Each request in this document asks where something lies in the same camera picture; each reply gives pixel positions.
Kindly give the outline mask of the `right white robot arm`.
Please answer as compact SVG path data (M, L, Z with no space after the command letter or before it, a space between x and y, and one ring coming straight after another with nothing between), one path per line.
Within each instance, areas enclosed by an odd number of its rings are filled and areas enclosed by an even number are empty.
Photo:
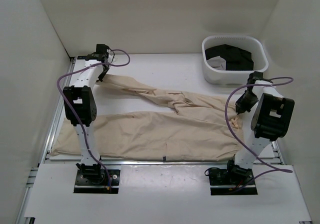
M253 179L252 167L261 152L271 142L283 138L289 129L295 101L282 96L276 90L277 84L273 79L266 79L262 72L255 71L247 79L247 84L237 88L232 94L241 89L244 93L235 102L237 114L253 111L250 129L251 143L245 144L230 128L231 134L242 145L232 160L227 163L224 177L230 184L239 181L248 183Z

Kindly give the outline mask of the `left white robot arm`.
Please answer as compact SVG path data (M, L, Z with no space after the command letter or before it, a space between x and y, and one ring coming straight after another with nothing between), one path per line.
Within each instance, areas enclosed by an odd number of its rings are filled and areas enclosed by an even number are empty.
M76 81L62 90L65 117L74 126L80 146L81 161L77 167L94 185L108 187L111 186L110 174L102 164L95 144L93 122L97 117L97 106L92 89L110 69L109 51L109 46L97 44L95 52L85 57L84 68L70 74L79 73Z

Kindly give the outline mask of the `beige trousers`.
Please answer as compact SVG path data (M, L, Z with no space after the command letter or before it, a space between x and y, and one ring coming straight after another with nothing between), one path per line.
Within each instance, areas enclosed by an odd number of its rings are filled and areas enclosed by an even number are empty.
M102 91L146 98L170 112L135 111L100 115L93 123L95 146L103 157L141 161L222 161L244 141L234 104L220 96L152 87L132 77L108 74Z

